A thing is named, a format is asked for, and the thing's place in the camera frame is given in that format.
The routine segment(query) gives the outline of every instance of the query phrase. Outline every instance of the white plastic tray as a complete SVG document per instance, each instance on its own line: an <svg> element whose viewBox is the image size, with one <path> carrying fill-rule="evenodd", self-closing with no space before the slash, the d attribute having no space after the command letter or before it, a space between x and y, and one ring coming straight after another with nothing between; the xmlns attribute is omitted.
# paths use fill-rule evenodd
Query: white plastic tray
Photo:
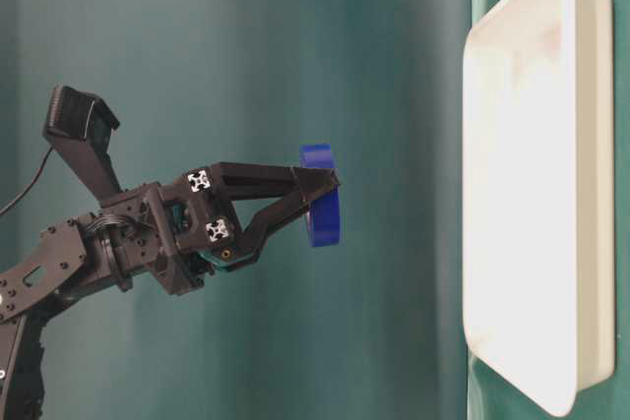
<svg viewBox="0 0 630 420"><path fill-rule="evenodd" d="M501 0L464 52L469 347L555 416L614 369L611 0Z"/></svg>

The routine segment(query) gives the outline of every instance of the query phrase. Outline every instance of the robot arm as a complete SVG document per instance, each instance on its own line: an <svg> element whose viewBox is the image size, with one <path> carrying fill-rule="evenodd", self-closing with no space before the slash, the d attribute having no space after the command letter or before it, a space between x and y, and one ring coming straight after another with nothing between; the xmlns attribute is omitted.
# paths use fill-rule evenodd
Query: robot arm
<svg viewBox="0 0 630 420"><path fill-rule="evenodd" d="M39 337L50 319L114 284L129 290L133 277L147 271L168 294L199 289L206 273L256 262L267 238L340 185L333 169L220 162L169 185L122 192L103 124L111 129L118 122L99 97L70 88L53 93L44 136L100 211L48 227L25 261L0 274L0 420L40 414ZM233 202L268 198L278 200L243 228Z"/></svg>

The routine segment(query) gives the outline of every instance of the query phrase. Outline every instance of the blue object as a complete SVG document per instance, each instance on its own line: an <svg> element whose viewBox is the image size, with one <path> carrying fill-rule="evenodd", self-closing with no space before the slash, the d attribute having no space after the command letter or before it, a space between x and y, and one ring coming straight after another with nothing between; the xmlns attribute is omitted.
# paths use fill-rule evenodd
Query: blue object
<svg viewBox="0 0 630 420"><path fill-rule="evenodd" d="M335 169L331 147L325 144L303 146L300 149L299 162L302 167ZM311 210L306 215L306 227L314 248L339 244L341 218L337 189L311 203Z"/></svg>

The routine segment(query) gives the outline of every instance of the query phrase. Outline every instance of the green backdrop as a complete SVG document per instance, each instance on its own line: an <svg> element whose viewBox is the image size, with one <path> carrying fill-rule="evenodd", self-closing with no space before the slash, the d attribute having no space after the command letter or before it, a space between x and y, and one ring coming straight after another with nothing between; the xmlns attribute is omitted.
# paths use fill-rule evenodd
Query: green backdrop
<svg viewBox="0 0 630 420"><path fill-rule="evenodd" d="M472 0L473 21L498 0ZM609 381L578 394L573 412L566 418L608 420L630 417L630 324L625 307L630 303L628 232L630 230L630 141L625 133L630 120L630 68L628 27L630 0L614 3L614 96L615 96L615 225L617 273L617 359L616 372ZM470 359L469 420L531 420L553 418L505 382L478 359Z"/></svg>
<svg viewBox="0 0 630 420"><path fill-rule="evenodd" d="M124 187L218 160L293 164L320 142L343 181L339 247L311 250L299 222L202 291L168 297L145 275L54 320L44 419L464 417L470 0L0 0L0 16L3 201L45 151L58 83L120 118ZM53 156L0 219L3 267L94 208Z"/></svg>

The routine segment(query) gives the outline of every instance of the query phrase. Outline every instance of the black cable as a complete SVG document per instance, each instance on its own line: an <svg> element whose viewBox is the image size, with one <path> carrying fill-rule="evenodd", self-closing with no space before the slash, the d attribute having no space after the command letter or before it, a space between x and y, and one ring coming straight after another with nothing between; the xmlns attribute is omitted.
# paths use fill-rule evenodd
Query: black cable
<svg viewBox="0 0 630 420"><path fill-rule="evenodd" d="M9 204L4 206L0 210L0 216L4 215L7 211L12 209L22 199L22 197L25 196L29 192L29 190L34 185L34 183L37 182L37 179L39 179L39 176L41 175L41 171L43 171L43 166L46 165L46 161L48 160L48 157L50 156L51 152L52 152L52 147L50 147L48 151L46 152L46 154L43 156L43 159L41 160L41 164L39 165L39 169L37 170L35 175L32 177L32 180L29 183L29 185L24 189L24 191L18 194Z"/></svg>
<svg viewBox="0 0 630 420"><path fill-rule="evenodd" d="M98 217L86 226L85 232L87 236L95 236L98 235L102 229L110 226L115 226L117 228L129 227L131 231L129 234L125 235L125 237L130 239L138 233L138 224L139 222L134 220L131 216L109 213Z"/></svg>

